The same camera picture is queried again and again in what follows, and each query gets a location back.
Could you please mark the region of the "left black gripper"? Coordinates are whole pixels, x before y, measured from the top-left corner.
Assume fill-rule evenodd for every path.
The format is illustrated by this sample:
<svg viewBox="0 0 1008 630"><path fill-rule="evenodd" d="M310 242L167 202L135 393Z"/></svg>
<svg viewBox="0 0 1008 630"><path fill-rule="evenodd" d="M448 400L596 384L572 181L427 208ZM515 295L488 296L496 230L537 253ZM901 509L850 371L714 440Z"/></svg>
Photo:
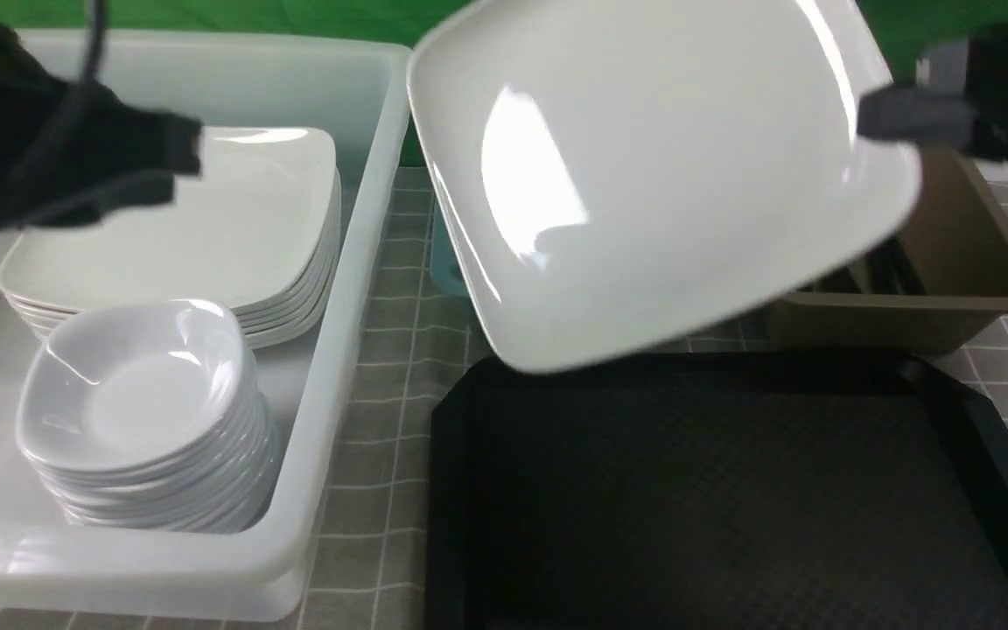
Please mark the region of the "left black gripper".
<svg viewBox="0 0 1008 630"><path fill-rule="evenodd" d="M0 23L0 230L163 207L200 175L203 123L124 102L96 57L87 49L84 74L64 79Z"/></svg>

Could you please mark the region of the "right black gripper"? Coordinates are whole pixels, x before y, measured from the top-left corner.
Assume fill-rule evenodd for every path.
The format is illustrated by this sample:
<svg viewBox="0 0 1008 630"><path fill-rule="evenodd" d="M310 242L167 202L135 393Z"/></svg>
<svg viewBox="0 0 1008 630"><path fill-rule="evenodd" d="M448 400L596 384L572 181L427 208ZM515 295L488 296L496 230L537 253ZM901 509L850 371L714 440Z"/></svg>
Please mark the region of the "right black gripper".
<svg viewBox="0 0 1008 630"><path fill-rule="evenodd" d="M928 46L915 82L861 96L857 135L1008 163L1008 24Z"/></svg>

